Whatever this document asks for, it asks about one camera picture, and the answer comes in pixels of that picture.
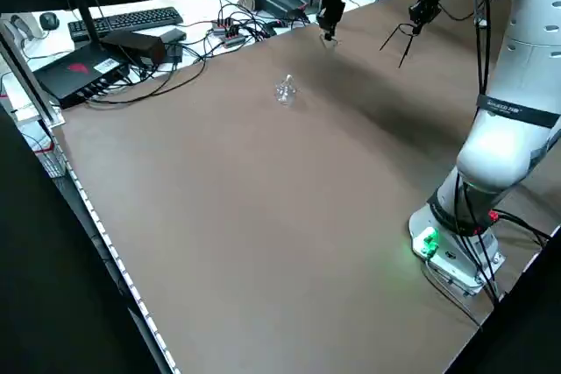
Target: clear glass object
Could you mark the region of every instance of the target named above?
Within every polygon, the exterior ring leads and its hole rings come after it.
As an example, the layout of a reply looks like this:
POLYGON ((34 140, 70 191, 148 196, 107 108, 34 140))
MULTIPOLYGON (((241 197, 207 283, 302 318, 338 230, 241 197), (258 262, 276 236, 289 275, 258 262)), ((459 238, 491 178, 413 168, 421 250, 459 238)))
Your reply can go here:
POLYGON ((276 93, 274 96, 282 105, 287 107, 292 105, 296 97, 296 88, 291 75, 288 74, 287 78, 276 86, 276 93))

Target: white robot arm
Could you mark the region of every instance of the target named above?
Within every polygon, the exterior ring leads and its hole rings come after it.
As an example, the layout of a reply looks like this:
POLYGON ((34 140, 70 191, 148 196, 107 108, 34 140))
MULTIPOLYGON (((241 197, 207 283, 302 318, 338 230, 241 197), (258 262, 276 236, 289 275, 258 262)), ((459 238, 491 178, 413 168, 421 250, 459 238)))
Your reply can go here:
MULTIPOLYGON (((439 1, 419 0, 409 8, 416 35, 438 15, 439 1)), ((342 2, 322 2, 318 23, 327 38, 335 33, 342 2)), ((492 209, 561 136, 560 27, 561 0, 512 0, 494 77, 479 95, 457 165, 409 219, 415 254, 469 294, 480 291, 504 261, 492 209)))

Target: black panel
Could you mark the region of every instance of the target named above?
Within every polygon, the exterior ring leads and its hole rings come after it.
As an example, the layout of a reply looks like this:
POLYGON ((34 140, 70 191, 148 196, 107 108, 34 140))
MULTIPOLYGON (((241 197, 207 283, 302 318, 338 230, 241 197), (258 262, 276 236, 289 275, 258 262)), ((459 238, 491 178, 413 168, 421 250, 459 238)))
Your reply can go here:
POLYGON ((97 250, 0 112, 0 370, 158 373, 97 250))
POLYGON ((447 374, 559 372, 560 256, 561 233, 489 315, 447 374))

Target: table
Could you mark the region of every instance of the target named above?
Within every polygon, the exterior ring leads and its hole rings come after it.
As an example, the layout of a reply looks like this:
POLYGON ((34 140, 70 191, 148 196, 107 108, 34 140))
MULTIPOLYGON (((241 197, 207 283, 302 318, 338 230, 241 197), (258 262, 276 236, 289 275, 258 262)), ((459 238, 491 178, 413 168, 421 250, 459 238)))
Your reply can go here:
MULTIPOLYGON (((345 15, 335 50, 301 28, 213 59, 171 95, 67 112, 57 138, 183 372, 441 372, 470 338, 424 279, 407 220, 469 131, 474 34, 440 16, 398 70, 407 40, 378 49, 413 1, 345 15), (273 96, 288 73, 293 108, 273 96)), ((506 11, 494 0, 494 59, 506 11)), ((503 203, 549 232, 557 159, 503 203)), ((535 249, 496 232, 508 290, 535 249)), ((489 311, 482 295, 470 306, 489 311)))
MULTIPOLYGON (((345 11, 352 11, 359 6, 370 4, 376 0, 345 0, 347 6, 345 11)), ((131 11, 142 11, 147 9, 161 8, 173 6, 180 14, 183 16, 184 24, 189 25, 195 22, 212 20, 217 18, 217 13, 220 9, 220 0, 152 0, 147 2, 138 2, 135 4, 120 4, 114 6, 104 6, 103 14, 105 16, 116 15, 119 13, 126 13, 131 11)), ((25 49, 25 53, 29 57, 47 56, 44 59, 31 60, 29 66, 32 70, 36 70, 40 67, 47 65, 60 55, 56 53, 69 53, 74 50, 74 43, 70 38, 67 30, 67 23, 75 20, 79 20, 80 17, 76 15, 77 11, 55 11, 57 17, 60 20, 60 27, 57 30, 51 31, 46 39, 36 39, 29 43, 28 47, 25 49)), ((101 14, 97 8, 91 8, 91 13, 93 18, 100 18, 101 14)), ((40 13, 35 14, 36 18, 39 19, 40 13)), ((312 15, 310 17, 312 22, 315 22, 316 17, 312 15)), ((172 28, 171 25, 164 26, 160 28, 153 28, 151 30, 142 31, 146 34, 151 35, 161 35, 164 32, 169 31, 172 28)), ((187 33, 186 43, 197 41, 201 39, 206 31, 210 28, 210 24, 194 25, 189 28, 183 28, 182 30, 187 33)), ((287 29, 280 29, 278 33, 283 33, 290 31, 287 29)), ((218 40, 211 40, 213 45, 218 43, 218 40)), ((194 50, 198 53, 203 53, 202 44, 192 46, 194 50)), ((225 49, 222 47, 218 48, 215 53, 224 53, 225 49)), ((179 67, 185 67, 193 62, 194 58, 188 54, 183 57, 183 62, 179 67)), ((163 71, 169 70, 171 65, 164 65, 160 69, 163 71)), ((20 122, 29 122, 35 120, 38 115, 36 111, 30 107, 31 102, 27 98, 24 90, 19 86, 17 80, 13 75, 9 74, 4 77, 4 85, 9 94, 14 109, 18 109, 19 112, 16 114, 20 122)))

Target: keyboard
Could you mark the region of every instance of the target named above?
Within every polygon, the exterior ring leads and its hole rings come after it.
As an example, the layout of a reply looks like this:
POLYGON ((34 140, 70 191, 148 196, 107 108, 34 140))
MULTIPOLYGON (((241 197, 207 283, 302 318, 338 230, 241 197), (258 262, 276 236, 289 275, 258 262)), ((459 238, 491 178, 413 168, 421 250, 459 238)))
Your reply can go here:
MULTIPOLYGON (((107 19, 94 19, 94 25, 96 26, 99 38, 105 37, 112 30, 139 31, 165 25, 176 25, 183 22, 181 15, 175 8, 130 12, 106 18, 107 19)), ((68 30, 74 42, 89 40, 88 30, 86 29, 84 21, 68 23, 68 30)))

